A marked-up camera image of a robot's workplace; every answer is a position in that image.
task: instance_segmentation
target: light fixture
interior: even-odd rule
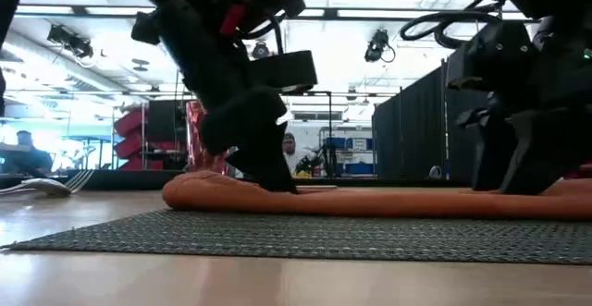
[[[77,33],[63,25],[52,25],[47,34],[47,41],[61,45],[77,58],[93,57],[91,40],[81,38]]]
[[[357,93],[357,91],[355,90],[355,88],[349,88],[348,89],[348,93]],[[356,95],[348,95],[348,96],[346,96],[346,99],[348,101],[350,101],[350,102],[356,100],[356,98],[357,98]]]
[[[91,15],[136,16],[139,12],[151,12],[153,6],[87,6],[86,11]]]
[[[71,6],[18,6],[17,13],[24,14],[73,14]]]
[[[257,42],[255,44],[255,47],[253,48],[253,51],[251,52],[251,56],[255,60],[269,56],[269,49],[267,48],[267,43]]]
[[[382,58],[382,54],[385,52],[385,49],[389,48],[393,52],[393,57],[390,60],[385,60]],[[383,60],[387,63],[391,63],[395,60],[394,57],[395,50],[389,45],[389,34],[386,30],[376,30],[374,35],[372,36],[372,40],[368,43],[368,47],[364,54],[364,60],[366,62],[376,62],[378,60]]]

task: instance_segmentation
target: black partition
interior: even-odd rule
[[[180,100],[151,101],[148,104],[146,140],[156,142],[187,141],[184,102]]]
[[[443,78],[437,68],[376,108],[376,173],[420,180],[444,167]]]
[[[456,125],[458,116],[465,111],[487,106],[487,93],[446,90],[446,117],[448,122],[448,173],[450,180],[470,183],[475,169],[476,128],[461,129]]]
[[[401,178],[401,96],[396,95],[376,107],[372,115],[375,137],[376,175],[384,179]]]

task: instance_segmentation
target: gray mat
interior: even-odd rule
[[[282,258],[592,264],[592,223],[158,211],[7,246]]]

